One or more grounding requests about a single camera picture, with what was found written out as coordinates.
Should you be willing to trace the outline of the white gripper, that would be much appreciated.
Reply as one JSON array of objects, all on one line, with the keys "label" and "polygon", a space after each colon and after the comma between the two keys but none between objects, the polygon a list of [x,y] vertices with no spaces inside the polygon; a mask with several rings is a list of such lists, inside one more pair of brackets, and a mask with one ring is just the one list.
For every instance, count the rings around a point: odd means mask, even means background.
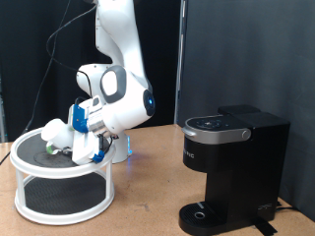
[{"label": "white gripper", "polygon": [[93,132],[74,133],[72,160],[78,165],[100,163],[112,145],[112,138],[96,136]]}]

